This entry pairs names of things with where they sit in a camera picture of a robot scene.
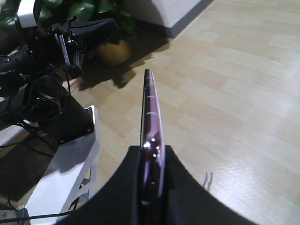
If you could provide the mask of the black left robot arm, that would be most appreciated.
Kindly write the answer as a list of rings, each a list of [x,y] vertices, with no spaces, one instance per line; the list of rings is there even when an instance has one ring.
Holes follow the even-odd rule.
[[[82,61],[118,30],[113,18],[81,21],[76,17],[53,24],[46,34],[35,32],[27,45],[0,58],[0,127],[19,125],[40,131],[64,144],[93,131],[89,109],[63,87],[57,73],[83,75]]]

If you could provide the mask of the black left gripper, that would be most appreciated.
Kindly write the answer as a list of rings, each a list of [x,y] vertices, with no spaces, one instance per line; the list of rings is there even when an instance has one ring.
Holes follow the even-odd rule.
[[[81,21],[72,17],[63,25],[52,25],[50,34],[54,35],[62,51],[64,70],[72,78],[78,78],[83,75],[83,59],[92,58],[117,31],[118,26],[113,18]]]

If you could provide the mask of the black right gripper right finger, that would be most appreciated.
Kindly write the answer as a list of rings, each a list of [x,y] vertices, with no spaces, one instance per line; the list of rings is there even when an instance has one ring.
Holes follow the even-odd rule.
[[[165,225],[254,225],[205,190],[181,163],[170,145],[165,147]]]

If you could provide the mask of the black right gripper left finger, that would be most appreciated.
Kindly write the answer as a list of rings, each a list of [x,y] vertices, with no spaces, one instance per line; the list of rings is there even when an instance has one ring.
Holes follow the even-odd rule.
[[[130,146],[113,176],[82,207],[58,225],[138,225],[137,172],[140,147]]]

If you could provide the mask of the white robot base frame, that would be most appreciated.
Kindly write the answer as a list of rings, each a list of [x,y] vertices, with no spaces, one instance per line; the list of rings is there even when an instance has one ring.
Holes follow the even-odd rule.
[[[2,225],[53,225],[73,213],[73,201],[88,201],[95,194],[100,134],[98,110],[87,109],[92,131],[61,145],[35,187],[27,204],[15,218],[1,219]]]

